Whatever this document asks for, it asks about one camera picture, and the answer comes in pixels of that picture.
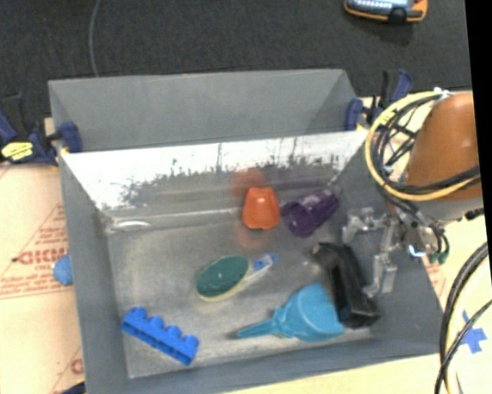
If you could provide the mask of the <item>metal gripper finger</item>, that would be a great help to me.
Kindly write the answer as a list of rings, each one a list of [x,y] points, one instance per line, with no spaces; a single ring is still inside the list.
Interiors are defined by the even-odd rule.
[[[346,224],[342,227],[341,238],[344,243],[352,242],[357,234],[370,233],[387,226],[387,215],[377,216],[373,207],[349,210],[346,214]]]
[[[363,288],[367,297],[391,294],[394,290],[397,265],[390,258],[390,254],[396,247],[394,244],[394,228],[386,228],[383,231],[379,245],[371,262],[371,282]]]

